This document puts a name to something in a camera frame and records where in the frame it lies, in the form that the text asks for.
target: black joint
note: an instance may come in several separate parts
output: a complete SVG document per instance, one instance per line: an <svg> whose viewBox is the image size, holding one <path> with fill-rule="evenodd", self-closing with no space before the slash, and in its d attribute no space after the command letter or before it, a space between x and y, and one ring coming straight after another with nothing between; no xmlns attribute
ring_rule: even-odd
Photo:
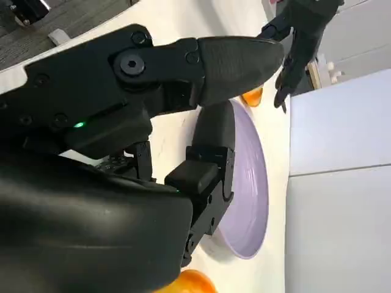
<svg viewBox="0 0 391 293"><path fill-rule="evenodd" d="M164 183L182 192L201 194L218 174L217 164L186 160L167 175Z"/></svg>

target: black screw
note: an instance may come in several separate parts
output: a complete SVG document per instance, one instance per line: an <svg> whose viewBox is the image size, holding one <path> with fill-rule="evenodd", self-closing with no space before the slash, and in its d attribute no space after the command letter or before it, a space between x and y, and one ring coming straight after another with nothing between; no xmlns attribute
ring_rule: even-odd
<svg viewBox="0 0 391 293"><path fill-rule="evenodd" d="M0 101L0 110L6 110L8 108L8 104L5 101Z"/></svg>
<svg viewBox="0 0 391 293"><path fill-rule="evenodd" d="M30 115L22 115L19 117L19 122L24 126L29 126L32 123L32 118Z"/></svg>
<svg viewBox="0 0 391 293"><path fill-rule="evenodd" d="M122 58L121 70L129 76L140 75L145 70L144 60L138 55L127 55Z"/></svg>
<svg viewBox="0 0 391 293"><path fill-rule="evenodd" d="M68 125L68 117L65 114L57 114L54 116L53 123L59 128L66 127Z"/></svg>
<svg viewBox="0 0 391 293"><path fill-rule="evenodd" d="M186 54L186 61L189 64L197 64L198 62L200 62L200 56L199 56L198 52L187 53Z"/></svg>
<svg viewBox="0 0 391 293"><path fill-rule="evenodd" d="M147 36L143 32L135 32L132 35L132 41L135 45L141 45L147 40Z"/></svg>
<svg viewBox="0 0 391 293"><path fill-rule="evenodd" d="M189 236L189 239L188 239L188 243L186 245L186 250L188 252L192 251L192 248L194 247L194 239L193 239L193 235L191 234Z"/></svg>
<svg viewBox="0 0 391 293"><path fill-rule="evenodd" d="M44 86L49 82L50 78L46 74L38 74L34 79L34 85L36 87Z"/></svg>

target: white wall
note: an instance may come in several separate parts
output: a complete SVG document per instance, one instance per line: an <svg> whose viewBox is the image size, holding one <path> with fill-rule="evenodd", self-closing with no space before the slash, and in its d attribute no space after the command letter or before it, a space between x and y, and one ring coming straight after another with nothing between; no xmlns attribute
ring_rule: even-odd
<svg viewBox="0 0 391 293"><path fill-rule="evenodd" d="M340 82L391 68L390 11L389 0L345 0L339 8L325 30L320 53L346 74Z"/></svg>

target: green led light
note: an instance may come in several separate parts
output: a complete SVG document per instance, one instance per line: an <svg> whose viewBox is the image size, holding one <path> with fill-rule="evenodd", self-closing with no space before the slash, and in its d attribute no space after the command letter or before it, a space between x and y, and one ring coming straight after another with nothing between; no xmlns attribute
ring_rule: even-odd
<svg viewBox="0 0 391 293"><path fill-rule="evenodd" d="M84 125L86 125L85 122L79 122L78 124L74 125L73 128L80 128L80 127L83 127Z"/></svg>

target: white cabinet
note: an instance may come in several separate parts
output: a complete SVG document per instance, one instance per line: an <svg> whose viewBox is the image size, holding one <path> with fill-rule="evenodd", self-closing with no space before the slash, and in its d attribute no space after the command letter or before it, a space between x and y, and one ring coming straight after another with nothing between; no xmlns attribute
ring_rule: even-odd
<svg viewBox="0 0 391 293"><path fill-rule="evenodd" d="M290 175L391 164L391 70L291 100Z"/></svg>
<svg viewBox="0 0 391 293"><path fill-rule="evenodd" d="M290 178L286 293L389 293L390 209L390 166Z"/></svg>

